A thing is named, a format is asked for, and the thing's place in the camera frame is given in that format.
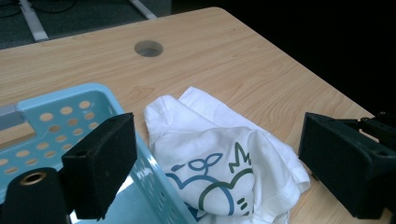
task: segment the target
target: wood grain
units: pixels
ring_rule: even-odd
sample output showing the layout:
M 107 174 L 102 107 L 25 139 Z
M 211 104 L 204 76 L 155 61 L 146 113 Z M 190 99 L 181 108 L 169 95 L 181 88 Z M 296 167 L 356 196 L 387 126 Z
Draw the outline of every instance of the wood grain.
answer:
M 142 40 L 163 45 L 142 57 Z M 304 113 L 336 119 L 372 115 L 228 12 L 211 7 L 84 35 L 0 50 L 0 105 L 86 82 L 107 85 L 148 140 L 143 109 L 189 86 L 206 91 L 291 145 Z M 291 211 L 291 223 L 389 223 L 352 217 L 318 181 Z

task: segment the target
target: hole in table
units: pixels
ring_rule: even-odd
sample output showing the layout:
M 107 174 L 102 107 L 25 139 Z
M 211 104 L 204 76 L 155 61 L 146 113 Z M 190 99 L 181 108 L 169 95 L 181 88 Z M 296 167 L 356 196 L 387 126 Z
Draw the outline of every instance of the hole in table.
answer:
M 143 40 L 134 46 L 134 51 L 143 57 L 156 57 L 163 53 L 163 45 L 152 40 Z

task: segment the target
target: teal print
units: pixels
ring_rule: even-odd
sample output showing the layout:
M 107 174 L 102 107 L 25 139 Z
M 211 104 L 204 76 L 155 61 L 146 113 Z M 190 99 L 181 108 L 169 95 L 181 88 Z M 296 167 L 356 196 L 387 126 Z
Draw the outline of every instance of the teal print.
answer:
M 193 182 L 197 180 L 205 180 L 210 182 L 211 184 L 207 186 L 206 189 L 204 189 L 203 192 L 200 194 L 198 209 L 205 211 L 204 204 L 205 204 L 206 195 L 214 189 L 220 189 L 221 192 L 224 193 L 229 204 L 228 216 L 232 216 L 234 214 L 235 205 L 234 205 L 233 195 L 231 194 L 231 190 L 235 187 L 236 183 L 242 176 L 247 174 L 253 174 L 253 170 L 249 167 L 235 174 L 234 169 L 240 167 L 241 164 L 248 163 L 249 165 L 251 165 L 251 159 L 249 157 L 249 153 L 246 153 L 245 150 L 241 147 L 241 145 L 238 142 L 235 142 L 234 144 L 235 160 L 228 163 L 230 175 L 233 175 L 233 179 L 230 181 L 230 183 L 224 181 L 218 181 L 215 177 L 208 175 L 208 171 L 209 169 L 223 170 L 224 167 L 216 166 L 216 164 L 222 159 L 222 157 L 223 157 L 222 153 L 212 153 L 204 159 L 195 159 L 189 161 L 187 163 L 188 167 L 191 170 L 200 174 L 191 176 L 184 181 L 180 180 L 180 178 L 176 174 L 168 173 L 166 174 L 166 176 L 174 179 L 180 189 L 186 188 L 186 186 L 188 186 L 189 184 L 193 184 Z M 176 172 L 177 170 L 185 167 L 185 165 L 186 164 L 176 164 L 172 167 L 171 170 L 173 172 Z M 241 211 L 243 211 L 246 207 L 248 207 L 248 203 L 246 202 L 245 198 L 237 199 L 237 204 L 238 206 L 240 206 Z M 244 215 L 245 216 L 249 215 L 249 211 L 247 211 Z

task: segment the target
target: basket handle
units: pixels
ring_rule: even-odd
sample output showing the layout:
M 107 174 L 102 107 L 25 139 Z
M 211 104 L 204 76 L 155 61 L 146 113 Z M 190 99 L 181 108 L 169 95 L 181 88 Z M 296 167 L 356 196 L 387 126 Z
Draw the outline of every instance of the basket handle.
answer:
M 0 106 L 0 131 L 23 124 L 25 119 L 16 105 Z

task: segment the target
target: printed graphic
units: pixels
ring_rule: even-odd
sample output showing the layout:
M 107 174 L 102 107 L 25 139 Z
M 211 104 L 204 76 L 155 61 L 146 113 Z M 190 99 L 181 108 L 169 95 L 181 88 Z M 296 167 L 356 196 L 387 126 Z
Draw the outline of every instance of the printed graphic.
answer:
M 176 181 L 179 189 L 184 189 L 190 184 L 194 184 L 195 181 L 208 181 L 210 184 L 202 191 L 197 192 L 200 193 L 198 209 L 205 211 L 204 204 L 208 199 L 206 196 L 213 192 L 214 189 L 220 189 L 228 201 L 229 204 L 229 212 L 228 216 L 232 216 L 235 213 L 235 209 L 239 209 L 239 211 L 244 212 L 247 210 L 248 202 L 245 198 L 235 199 L 233 197 L 233 190 L 235 190 L 235 186 L 238 184 L 238 180 L 244 175 L 253 174 L 253 170 L 251 169 L 251 159 L 249 157 L 249 153 L 246 153 L 245 150 L 240 146 L 238 142 L 234 144 L 234 161 L 229 162 L 219 162 L 223 159 L 223 153 L 212 153 L 204 159 L 195 159 L 189 161 L 187 166 L 190 170 L 196 172 L 196 175 L 190 176 L 186 180 L 180 180 L 180 178 L 176 174 L 168 173 L 166 174 L 168 177 L 172 178 Z M 228 167 L 220 167 L 221 165 L 228 163 Z M 186 164 L 176 164 L 172 167 L 172 171 L 176 172 Z M 239 172 L 236 172 L 237 168 L 246 167 L 244 169 L 239 169 Z M 209 169 L 214 169 L 223 171 L 227 170 L 229 173 L 228 176 L 232 176 L 232 180 L 230 182 L 224 182 L 216 179 L 214 176 L 208 175 Z M 249 215 L 249 211 L 247 210 L 244 216 Z

